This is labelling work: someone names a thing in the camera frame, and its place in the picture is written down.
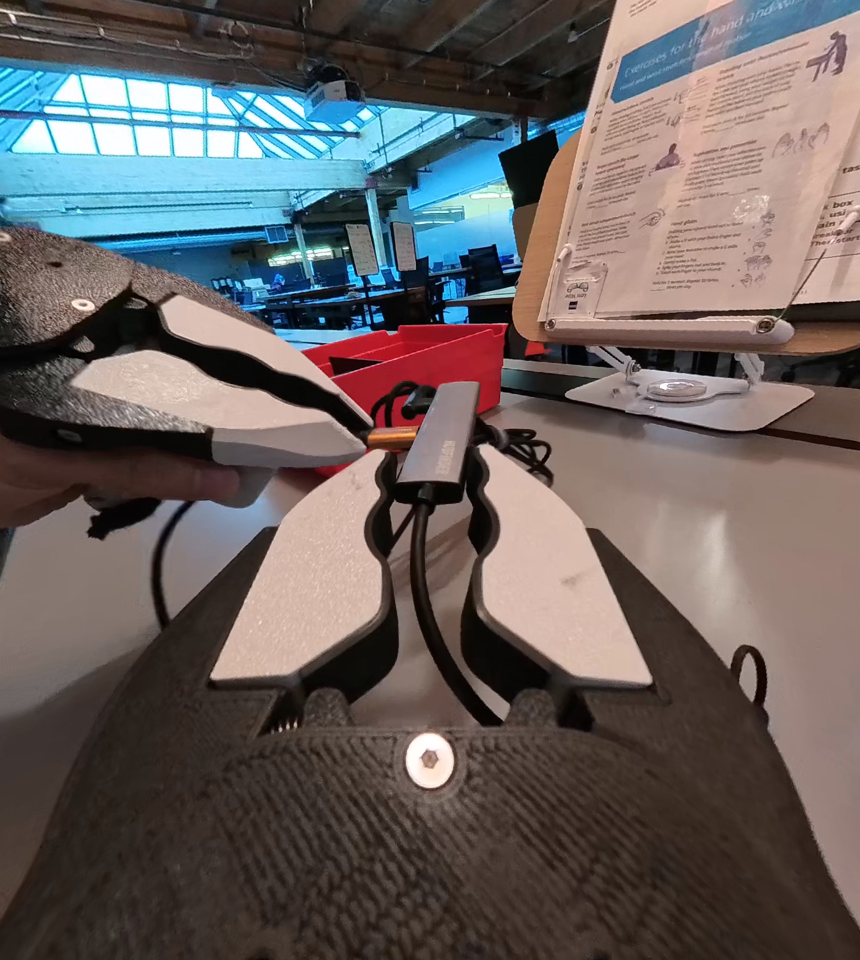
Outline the red plastic bin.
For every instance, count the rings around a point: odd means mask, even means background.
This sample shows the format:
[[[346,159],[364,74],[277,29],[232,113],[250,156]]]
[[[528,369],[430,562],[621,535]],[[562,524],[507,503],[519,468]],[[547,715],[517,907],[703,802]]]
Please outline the red plastic bin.
[[[504,323],[407,325],[315,345],[304,355],[366,413],[403,381],[435,388],[475,381],[483,414],[500,400],[505,334]]]

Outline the laminated exercise sheet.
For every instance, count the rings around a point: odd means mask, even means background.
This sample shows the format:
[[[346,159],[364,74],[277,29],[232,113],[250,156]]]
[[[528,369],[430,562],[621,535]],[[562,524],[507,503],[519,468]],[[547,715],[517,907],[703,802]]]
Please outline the laminated exercise sheet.
[[[787,306],[859,114],[860,1],[616,2],[552,279],[607,275],[564,322]]]

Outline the black office chair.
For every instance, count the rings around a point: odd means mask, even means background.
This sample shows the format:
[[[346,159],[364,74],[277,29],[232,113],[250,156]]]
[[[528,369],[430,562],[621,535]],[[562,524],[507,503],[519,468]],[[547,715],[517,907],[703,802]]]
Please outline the black office chair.
[[[465,268],[469,270],[464,286],[466,294],[474,296],[507,285],[496,244],[469,248],[465,261]]]

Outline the grey desk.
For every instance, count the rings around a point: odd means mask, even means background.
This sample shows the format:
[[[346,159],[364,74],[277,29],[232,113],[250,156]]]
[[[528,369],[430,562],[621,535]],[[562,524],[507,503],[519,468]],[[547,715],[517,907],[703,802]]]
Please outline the grey desk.
[[[721,437],[508,394],[554,491],[728,662],[757,648],[770,730],[860,924],[860,450]],[[0,915],[113,688],[157,634],[167,503],[100,542],[76,502],[18,531],[0,580]]]

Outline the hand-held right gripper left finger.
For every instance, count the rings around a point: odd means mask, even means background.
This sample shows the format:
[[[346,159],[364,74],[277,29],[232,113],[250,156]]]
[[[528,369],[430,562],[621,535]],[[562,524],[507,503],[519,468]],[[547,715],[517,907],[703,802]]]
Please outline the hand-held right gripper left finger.
[[[396,476],[394,454],[369,452],[287,513],[211,669],[212,688],[298,699],[332,689],[353,704],[387,677],[400,650],[388,562]]]

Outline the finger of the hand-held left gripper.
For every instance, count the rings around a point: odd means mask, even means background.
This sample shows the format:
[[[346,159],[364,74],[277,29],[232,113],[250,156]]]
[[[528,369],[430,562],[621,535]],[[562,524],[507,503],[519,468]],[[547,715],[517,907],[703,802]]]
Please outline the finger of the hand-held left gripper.
[[[334,380],[268,327],[182,295],[161,301],[157,314],[164,352],[189,361],[210,377],[323,412],[353,434],[372,427],[370,415]]]
[[[211,428],[213,460],[227,466],[316,469],[368,454],[360,428],[347,429],[324,411],[288,403],[268,391],[225,383],[156,350],[93,361],[72,386]]]

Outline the roof skylight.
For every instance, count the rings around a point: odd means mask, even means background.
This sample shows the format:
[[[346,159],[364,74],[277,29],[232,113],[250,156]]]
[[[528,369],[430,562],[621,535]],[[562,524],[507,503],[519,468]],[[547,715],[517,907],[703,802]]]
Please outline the roof skylight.
[[[364,106],[311,120],[303,101],[284,94],[0,66],[0,153],[317,160],[384,112]]]

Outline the grey USB hub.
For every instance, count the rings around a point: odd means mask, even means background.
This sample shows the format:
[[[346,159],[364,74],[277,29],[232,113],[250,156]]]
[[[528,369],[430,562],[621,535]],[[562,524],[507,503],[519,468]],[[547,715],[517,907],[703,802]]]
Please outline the grey USB hub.
[[[476,381],[436,388],[394,485],[395,502],[440,506],[462,501],[479,395]]]

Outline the black monitor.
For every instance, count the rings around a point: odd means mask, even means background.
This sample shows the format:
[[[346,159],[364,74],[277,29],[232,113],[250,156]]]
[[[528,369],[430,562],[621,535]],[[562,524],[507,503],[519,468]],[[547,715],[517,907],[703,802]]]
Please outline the black monitor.
[[[555,130],[528,139],[498,154],[513,207],[540,201],[548,169],[559,152]]]

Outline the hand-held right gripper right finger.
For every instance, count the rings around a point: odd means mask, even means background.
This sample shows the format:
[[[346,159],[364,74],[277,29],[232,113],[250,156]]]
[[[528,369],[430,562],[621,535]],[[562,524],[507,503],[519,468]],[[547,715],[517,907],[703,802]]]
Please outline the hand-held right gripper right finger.
[[[501,698],[647,690],[651,671],[587,528],[551,488],[493,447],[468,453],[476,552],[461,654]]]

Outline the person's left hand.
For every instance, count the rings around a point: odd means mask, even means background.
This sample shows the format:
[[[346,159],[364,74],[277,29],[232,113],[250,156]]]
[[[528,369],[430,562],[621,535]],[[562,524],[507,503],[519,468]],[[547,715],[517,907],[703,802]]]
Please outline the person's left hand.
[[[0,530],[32,524],[88,495],[228,505],[239,486],[240,477],[230,466],[154,450],[39,449],[0,433]]]

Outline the wooden document stand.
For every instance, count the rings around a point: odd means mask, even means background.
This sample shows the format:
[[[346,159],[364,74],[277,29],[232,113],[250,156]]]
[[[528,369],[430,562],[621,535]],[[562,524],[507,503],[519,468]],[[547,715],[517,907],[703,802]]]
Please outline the wooden document stand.
[[[579,135],[572,136],[554,157],[539,202],[513,215],[516,231],[527,227],[523,267],[512,306],[515,329],[527,340],[560,345],[540,322],[544,292],[553,273],[557,237],[565,217],[568,186],[577,164]],[[764,356],[802,360],[811,356],[842,358],[860,351],[860,301],[792,307],[794,336],[768,346]],[[675,403],[629,399],[623,375],[606,374],[599,366],[584,367],[582,385],[563,389],[538,384],[539,394],[564,396],[583,406],[626,413],[719,434],[765,433],[776,437],[860,450],[860,390],[846,387],[806,388],[785,382],[761,382],[738,395],[725,394],[696,402]]]

